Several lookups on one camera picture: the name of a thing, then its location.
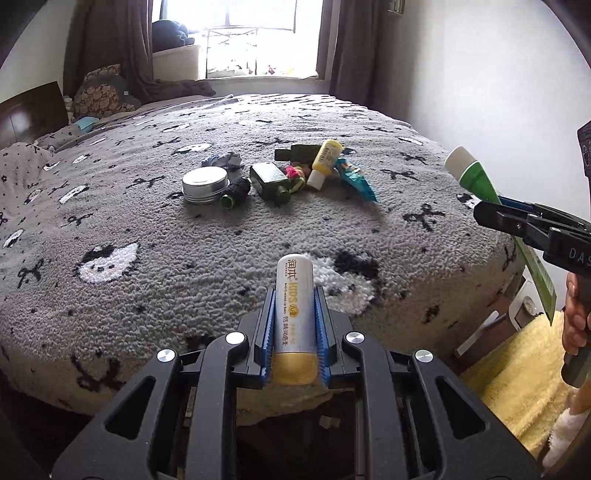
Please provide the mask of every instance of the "black gripper frame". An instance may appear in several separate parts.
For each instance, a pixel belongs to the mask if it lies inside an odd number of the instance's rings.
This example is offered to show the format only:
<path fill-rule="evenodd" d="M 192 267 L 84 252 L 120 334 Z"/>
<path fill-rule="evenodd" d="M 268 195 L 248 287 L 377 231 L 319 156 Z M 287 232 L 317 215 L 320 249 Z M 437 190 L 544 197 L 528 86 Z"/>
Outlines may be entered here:
<path fill-rule="evenodd" d="M 544 252 L 548 263 L 577 275 L 579 298 L 591 312 L 591 224 L 550 207 L 500 197 L 502 205 L 480 202 L 474 208 L 478 225 L 521 237 Z M 591 372 L 591 345 L 578 355 L 564 356 L 563 380 L 580 388 Z"/>
<path fill-rule="evenodd" d="M 176 478 L 191 387 L 184 480 L 235 478 L 236 389 L 262 388 L 269 375 L 274 296 L 242 317 L 244 339 L 233 333 L 185 355 L 159 352 L 63 452 L 53 480 Z M 356 480 L 540 478 L 520 442 L 430 352 L 403 355 L 348 336 L 349 318 L 328 309 L 322 289 L 314 299 L 320 375 L 328 388 L 356 392 Z"/>

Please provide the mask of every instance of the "metal tin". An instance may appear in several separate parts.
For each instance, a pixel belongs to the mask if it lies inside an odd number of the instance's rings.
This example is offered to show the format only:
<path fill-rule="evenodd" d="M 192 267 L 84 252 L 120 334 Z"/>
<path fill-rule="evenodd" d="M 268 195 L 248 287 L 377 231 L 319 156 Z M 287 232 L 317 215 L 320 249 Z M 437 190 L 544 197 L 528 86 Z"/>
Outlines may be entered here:
<path fill-rule="evenodd" d="M 196 168 L 183 177 L 183 196 L 190 203 L 215 202 L 229 184 L 228 173 L 223 168 Z"/>

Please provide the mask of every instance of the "white lip balm tube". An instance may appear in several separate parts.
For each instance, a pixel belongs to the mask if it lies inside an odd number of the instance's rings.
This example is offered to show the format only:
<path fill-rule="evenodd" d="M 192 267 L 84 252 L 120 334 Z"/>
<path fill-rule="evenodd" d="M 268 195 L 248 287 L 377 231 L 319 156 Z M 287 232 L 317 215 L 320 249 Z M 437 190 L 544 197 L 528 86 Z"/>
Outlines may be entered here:
<path fill-rule="evenodd" d="M 308 385 L 318 375 L 312 260 L 300 254 L 277 263 L 273 380 Z"/>

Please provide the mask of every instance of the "yellow tube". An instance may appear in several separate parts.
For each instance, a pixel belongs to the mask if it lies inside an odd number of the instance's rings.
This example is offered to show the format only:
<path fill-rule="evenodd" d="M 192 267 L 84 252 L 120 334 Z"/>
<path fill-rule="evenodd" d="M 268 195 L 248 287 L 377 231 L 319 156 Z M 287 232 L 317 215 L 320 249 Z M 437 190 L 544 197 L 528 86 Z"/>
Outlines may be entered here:
<path fill-rule="evenodd" d="M 312 261 L 300 254 L 277 263 L 271 374 L 281 385 L 307 385 L 318 374 Z"/>
<path fill-rule="evenodd" d="M 325 140 L 320 151 L 312 164 L 312 172 L 308 178 L 307 185 L 320 190 L 324 184 L 324 179 L 331 175 L 335 162 L 343 151 L 343 145 L 336 140 Z"/>

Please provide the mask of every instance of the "window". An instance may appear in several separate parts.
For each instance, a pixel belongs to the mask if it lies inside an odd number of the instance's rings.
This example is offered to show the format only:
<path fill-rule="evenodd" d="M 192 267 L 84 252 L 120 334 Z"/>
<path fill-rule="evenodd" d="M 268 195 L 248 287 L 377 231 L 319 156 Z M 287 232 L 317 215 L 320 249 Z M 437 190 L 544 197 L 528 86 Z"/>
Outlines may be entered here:
<path fill-rule="evenodd" d="M 202 46 L 207 78 L 316 75 L 322 0 L 161 0 L 160 12 Z"/>

